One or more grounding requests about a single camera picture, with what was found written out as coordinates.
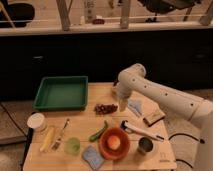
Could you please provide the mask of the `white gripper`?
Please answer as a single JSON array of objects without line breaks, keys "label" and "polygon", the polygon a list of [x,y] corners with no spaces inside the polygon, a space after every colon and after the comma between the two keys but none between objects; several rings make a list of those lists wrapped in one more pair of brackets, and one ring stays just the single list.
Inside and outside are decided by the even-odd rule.
[{"label": "white gripper", "polygon": [[127,99],[131,96],[132,90],[124,86],[122,83],[118,83],[116,85],[116,94],[117,94],[117,97],[120,98],[118,100],[119,110],[123,112],[127,107],[127,104],[128,104]]}]

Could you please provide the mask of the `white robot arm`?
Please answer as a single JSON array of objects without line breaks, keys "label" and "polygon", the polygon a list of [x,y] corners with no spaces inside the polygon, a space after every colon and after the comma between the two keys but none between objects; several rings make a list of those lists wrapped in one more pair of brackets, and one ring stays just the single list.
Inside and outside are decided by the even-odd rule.
[{"label": "white robot arm", "polygon": [[145,78],[146,69],[136,63],[118,74],[116,94],[119,109],[124,111],[133,91],[181,114],[201,129],[202,143],[197,146],[193,171],[213,171],[213,102]]}]

